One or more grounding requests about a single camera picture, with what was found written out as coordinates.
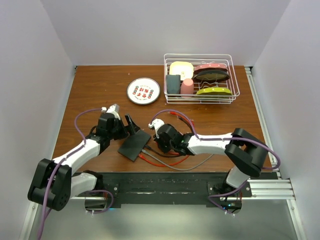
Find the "black network switch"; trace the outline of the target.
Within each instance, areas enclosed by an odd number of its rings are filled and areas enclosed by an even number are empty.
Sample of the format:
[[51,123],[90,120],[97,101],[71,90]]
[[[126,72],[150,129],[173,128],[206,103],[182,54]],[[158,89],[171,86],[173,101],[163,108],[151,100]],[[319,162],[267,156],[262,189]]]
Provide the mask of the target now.
[[148,133],[139,130],[136,134],[129,136],[117,152],[130,161],[135,162],[150,139],[151,136]]

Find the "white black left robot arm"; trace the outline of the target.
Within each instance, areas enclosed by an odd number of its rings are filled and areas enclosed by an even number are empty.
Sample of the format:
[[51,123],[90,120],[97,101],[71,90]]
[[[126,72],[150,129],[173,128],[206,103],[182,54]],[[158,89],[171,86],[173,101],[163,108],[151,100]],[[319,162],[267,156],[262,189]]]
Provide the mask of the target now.
[[55,159],[42,159],[31,181],[28,200],[60,211],[70,198],[82,193],[99,196],[105,190],[102,175],[90,170],[79,175],[75,175],[75,172],[103,153],[112,140],[131,137],[140,130],[130,115],[125,115],[125,119],[127,125],[124,125],[117,113],[102,113],[97,125],[78,146]]

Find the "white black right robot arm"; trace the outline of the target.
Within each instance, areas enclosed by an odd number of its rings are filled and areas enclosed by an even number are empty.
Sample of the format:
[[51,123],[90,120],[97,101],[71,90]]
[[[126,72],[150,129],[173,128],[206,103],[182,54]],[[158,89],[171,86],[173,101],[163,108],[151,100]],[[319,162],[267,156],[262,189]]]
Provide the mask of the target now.
[[267,146],[243,128],[223,135],[182,134],[167,123],[152,129],[155,131],[153,139],[163,153],[227,156],[234,167],[228,172],[222,189],[230,197],[235,196],[250,177],[260,176],[268,155]]

